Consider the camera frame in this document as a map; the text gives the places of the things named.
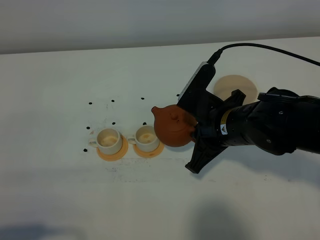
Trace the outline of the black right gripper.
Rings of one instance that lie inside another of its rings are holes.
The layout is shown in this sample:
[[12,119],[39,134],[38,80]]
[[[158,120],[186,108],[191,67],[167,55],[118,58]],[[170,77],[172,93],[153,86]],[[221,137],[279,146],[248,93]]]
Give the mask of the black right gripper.
[[195,141],[192,157],[185,167],[198,174],[211,160],[227,147],[222,143],[221,119],[224,113],[242,106],[246,95],[239,89],[231,92],[226,100],[207,91],[216,69],[204,65],[189,85],[177,106],[191,114],[197,121],[192,139]]

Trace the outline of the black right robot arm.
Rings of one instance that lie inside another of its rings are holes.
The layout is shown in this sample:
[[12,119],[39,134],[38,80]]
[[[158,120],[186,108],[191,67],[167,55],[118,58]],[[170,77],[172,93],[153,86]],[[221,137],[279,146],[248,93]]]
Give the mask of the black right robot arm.
[[256,146],[273,155],[320,151],[320,100],[275,87],[244,104],[245,94],[232,91],[222,100],[207,91],[216,73],[203,63],[179,96],[177,105],[195,117],[195,141],[186,168],[197,174],[231,146]]

